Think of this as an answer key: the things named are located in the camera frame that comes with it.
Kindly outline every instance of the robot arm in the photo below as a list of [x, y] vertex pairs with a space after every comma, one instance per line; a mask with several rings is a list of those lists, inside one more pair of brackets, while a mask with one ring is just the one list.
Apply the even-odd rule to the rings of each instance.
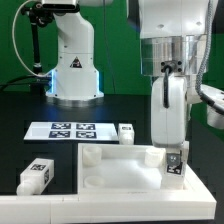
[[[138, 0], [142, 74], [156, 79], [151, 131], [157, 147], [178, 148], [183, 144], [188, 111], [191, 104], [201, 101], [195, 86], [204, 55], [209, 55], [208, 3], [214, 14], [218, 0]], [[133, 4], [136, 1], [127, 1], [129, 11]], [[138, 19], [131, 19], [138, 25]]]
[[105, 4], [111, 4], [113, 0], [42, 0], [44, 8], [51, 9], [74, 9], [77, 4], [80, 6], [98, 7]]

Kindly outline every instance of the qr code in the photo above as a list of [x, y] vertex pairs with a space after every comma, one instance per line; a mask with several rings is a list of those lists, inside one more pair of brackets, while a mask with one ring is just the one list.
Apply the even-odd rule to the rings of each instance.
[[96, 135], [96, 132], [92, 132], [92, 131], [77, 131], [76, 138], [96, 139], [97, 135]]
[[42, 170], [44, 170], [45, 167], [46, 167], [45, 165], [34, 164], [31, 167], [31, 170], [42, 171]]
[[77, 130], [96, 130], [95, 124], [76, 124]]
[[70, 138], [71, 132], [70, 131], [51, 131], [49, 134], [49, 138]]
[[71, 129], [71, 127], [72, 127], [71, 123], [53, 123], [51, 129], [66, 130]]

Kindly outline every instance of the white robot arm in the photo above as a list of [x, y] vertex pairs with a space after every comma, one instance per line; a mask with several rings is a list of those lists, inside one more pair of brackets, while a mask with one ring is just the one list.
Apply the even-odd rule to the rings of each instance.
[[[152, 88], [152, 141], [157, 147], [178, 148], [185, 141], [190, 105], [200, 102], [195, 82], [206, 51], [209, 0], [138, 3], [142, 74], [157, 78]], [[213, 14], [217, 3], [212, 3]]]
[[113, 0], [42, 0], [58, 27], [58, 64], [52, 72], [48, 101], [65, 106], [87, 106], [103, 99], [99, 72], [93, 65], [94, 29], [82, 18], [80, 6], [105, 6]]

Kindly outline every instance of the black table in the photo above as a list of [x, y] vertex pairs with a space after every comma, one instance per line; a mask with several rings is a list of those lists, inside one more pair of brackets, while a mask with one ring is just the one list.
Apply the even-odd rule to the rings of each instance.
[[[3, 92], [0, 94], [0, 104], [0, 195], [15, 195], [20, 182], [20, 173], [37, 157], [55, 161], [55, 177], [44, 194], [75, 194], [77, 192], [76, 170], [79, 142], [25, 142], [23, 138], [31, 122], [114, 123], [116, 128], [119, 123], [131, 123], [135, 130], [135, 144], [151, 144], [149, 96], [107, 95], [101, 105], [88, 108], [67, 108], [49, 104], [43, 96], [21, 92]], [[212, 186], [209, 190], [214, 195], [219, 192], [216, 194], [218, 201], [216, 223], [222, 224], [224, 223], [222, 212], [224, 211], [224, 201], [222, 200], [224, 162], [223, 165], [219, 163], [219, 166], [216, 167], [214, 153], [212, 150], [210, 151], [209, 144], [218, 144], [216, 151], [223, 155], [222, 161], [224, 161], [224, 152], [221, 151], [221, 148], [224, 151], [224, 144], [195, 120], [190, 122], [188, 139], [191, 142], [189, 165], [208, 188]], [[205, 162], [206, 156], [212, 158], [211, 163]], [[222, 178], [222, 181], [209, 185], [211, 176], [214, 177], [214, 173], [207, 172], [211, 168], [209, 165], [213, 170], [217, 169], [216, 175]], [[215, 222], [156, 222], [156, 224], [160, 223], [210, 224]]]

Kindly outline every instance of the green wall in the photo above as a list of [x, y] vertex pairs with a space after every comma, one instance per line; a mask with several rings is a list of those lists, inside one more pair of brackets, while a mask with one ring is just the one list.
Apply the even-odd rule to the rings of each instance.
[[[0, 8], [2, 30], [0, 82], [27, 74], [15, 56], [11, 40], [13, 17], [23, 2], [23, 0], [7, 1]], [[149, 94], [150, 80], [140, 75], [139, 34], [127, 24], [126, 0], [115, 0], [106, 8], [106, 31], [112, 69], [108, 65], [104, 40], [103, 8], [83, 7], [81, 14], [95, 28], [94, 61], [96, 68], [102, 72], [104, 92], [114, 93], [111, 74], [113, 73], [117, 94]], [[32, 68], [32, 39], [29, 20], [26, 16], [20, 16], [17, 24], [16, 40], [19, 52], [26, 64]], [[40, 29], [41, 59], [44, 71], [50, 70], [57, 63], [56, 30], [55, 23]]]

